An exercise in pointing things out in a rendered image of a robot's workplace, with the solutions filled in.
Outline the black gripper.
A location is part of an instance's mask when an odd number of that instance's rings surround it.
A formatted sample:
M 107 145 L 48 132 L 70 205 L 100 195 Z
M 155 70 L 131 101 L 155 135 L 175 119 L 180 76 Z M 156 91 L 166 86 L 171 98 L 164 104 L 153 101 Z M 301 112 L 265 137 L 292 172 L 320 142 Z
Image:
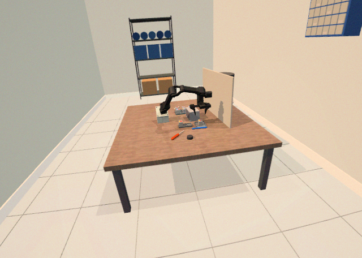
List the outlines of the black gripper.
M 202 100 L 204 100 L 204 99 L 197 99 L 197 103 L 198 103 L 198 101 L 202 101 Z M 194 111 L 194 113 L 195 113 L 195 115 L 196 115 L 196 112 L 195 112 L 195 108 L 196 107 L 198 107 L 197 105 L 194 105 L 194 104 L 190 104 L 190 109 L 192 109 L 193 111 Z M 205 114 L 206 114 L 206 111 L 209 109 L 211 107 L 211 104 L 210 103 L 207 103 L 207 107 L 205 107 Z

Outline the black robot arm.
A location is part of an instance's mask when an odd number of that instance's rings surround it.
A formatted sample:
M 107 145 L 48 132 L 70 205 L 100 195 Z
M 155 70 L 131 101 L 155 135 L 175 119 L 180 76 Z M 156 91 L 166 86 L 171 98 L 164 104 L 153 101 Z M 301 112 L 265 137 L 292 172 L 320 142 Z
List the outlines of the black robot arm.
M 175 88 L 180 88 L 180 91 L 176 93 Z M 197 95 L 197 99 L 203 99 L 212 97 L 212 91 L 206 91 L 204 87 L 188 87 L 184 85 L 173 85 L 169 87 L 168 89 L 168 95 L 166 97 L 166 100 L 160 104 L 160 113 L 166 114 L 167 111 L 170 109 L 170 102 L 173 97 L 179 96 L 181 93 L 187 92 L 187 93 L 195 93 Z M 200 102 L 198 101 L 197 106 L 200 109 L 204 109 L 207 107 L 207 102 L 204 102 L 203 100 Z

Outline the tan flat board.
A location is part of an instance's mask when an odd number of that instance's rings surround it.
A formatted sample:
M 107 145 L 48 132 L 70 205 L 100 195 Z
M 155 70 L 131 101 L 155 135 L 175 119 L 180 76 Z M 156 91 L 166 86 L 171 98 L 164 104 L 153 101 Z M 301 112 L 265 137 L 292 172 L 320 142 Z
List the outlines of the tan flat board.
M 234 77 L 202 68 L 203 87 L 212 91 L 212 97 L 205 98 L 210 103 L 208 109 L 225 125 L 231 128 Z

